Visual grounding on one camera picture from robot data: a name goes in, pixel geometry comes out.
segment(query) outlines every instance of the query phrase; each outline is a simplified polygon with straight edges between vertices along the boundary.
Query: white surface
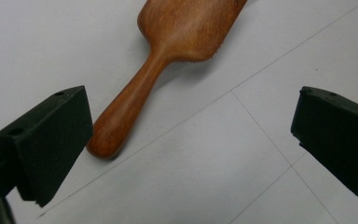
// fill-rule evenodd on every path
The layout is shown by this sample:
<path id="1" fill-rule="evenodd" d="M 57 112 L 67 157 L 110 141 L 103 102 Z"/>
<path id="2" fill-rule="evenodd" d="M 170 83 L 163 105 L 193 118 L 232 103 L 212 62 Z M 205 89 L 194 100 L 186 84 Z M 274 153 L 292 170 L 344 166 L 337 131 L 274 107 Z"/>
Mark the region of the white surface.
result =
<path id="1" fill-rule="evenodd" d="M 145 60 L 136 26 L 144 3 L 1 0 L 0 130 L 77 85 L 86 86 L 96 119 Z M 266 223 L 284 223 L 301 220 L 296 209 L 309 207 L 301 223 L 358 223 L 358 213 L 346 212 L 358 211 L 358 202 L 332 190 L 331 203 L 318 190 L 324 183 L 309 184 L 335 179 L 317 164 L 307 166 L 309 155 L 301 158 L 305 150 L 290 134 L 304 85 L 358 102 L 358 0 L 248 0 L 213 59 L 173 64 L 162 74 L 119 158 L 100 161 L 84 151 L 43 209 L 12 191 L 15 217 L 19 223 L 237 217 L 237 223 L 256 222 L 247 209 L 260 209 Z M 288 162 L 305 183 L 293 170 L 285 173 Z M 280 190 L 289 183 L 298 197 Z M 291 202 L 300 206 L 272 206 Z"/>

